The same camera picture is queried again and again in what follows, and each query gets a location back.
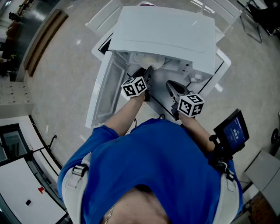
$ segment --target blue t-shirt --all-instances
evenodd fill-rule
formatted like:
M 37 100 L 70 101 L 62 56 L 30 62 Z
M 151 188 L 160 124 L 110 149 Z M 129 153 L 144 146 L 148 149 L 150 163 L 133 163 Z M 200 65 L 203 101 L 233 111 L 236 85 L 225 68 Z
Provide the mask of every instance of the blue t-shirt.
M 212 223 L 220 196 L 221 175 L 181 126 L 150 119 L 129 135 L 101 126 L 60 172 L 58 191 L 66 172 L 92 152 L 88 183 L 82 202 L 82 222 L 99 224 L 104 214 L 127 191 L 147 185 L 172 223 Z M 234 170 L 240 192 L 242 189 Z

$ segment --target necklace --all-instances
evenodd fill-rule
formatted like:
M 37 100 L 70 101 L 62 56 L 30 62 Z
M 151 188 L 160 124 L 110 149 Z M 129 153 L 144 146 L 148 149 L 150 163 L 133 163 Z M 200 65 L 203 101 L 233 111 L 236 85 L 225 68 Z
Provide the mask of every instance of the necklace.
M 109 218 L 112 216 L 114 206 L 115 206 L 115 205 L 113 205 L 113 206 L 112 206 L 112 208 L 110 209 L 109 214 L 108 214 L 107 218 L 105 219 L 104 224 L 107 224 L 107 223 L 108 223 Z

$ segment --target small screen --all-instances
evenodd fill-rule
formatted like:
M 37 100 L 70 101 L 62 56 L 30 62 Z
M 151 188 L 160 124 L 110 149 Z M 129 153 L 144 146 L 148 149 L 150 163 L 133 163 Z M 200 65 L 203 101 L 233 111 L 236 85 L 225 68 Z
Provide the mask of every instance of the small screen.
M 224 128 L 224 133 L 231 149 L 233 150 L 245 142 L 245 136 L 238 117 L 236 117 L 228 126 Z

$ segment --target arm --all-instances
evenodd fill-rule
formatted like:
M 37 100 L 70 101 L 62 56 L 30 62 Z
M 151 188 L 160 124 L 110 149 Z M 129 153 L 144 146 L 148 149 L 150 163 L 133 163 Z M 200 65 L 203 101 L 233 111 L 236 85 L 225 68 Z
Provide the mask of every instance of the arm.
M 104 125 L 116 131 L 119 136 L 125 135 L 144 100 L 145 92 L 140 96 L 133 97 Z
M 189 118 L 179 112 L 179 118 L 183 126 L 188 130 L 189 136 L 197 144 L 200 150 L 207 154 L 212 152 L 215 144 L 209 141 L 210 134 L 194 118 Z

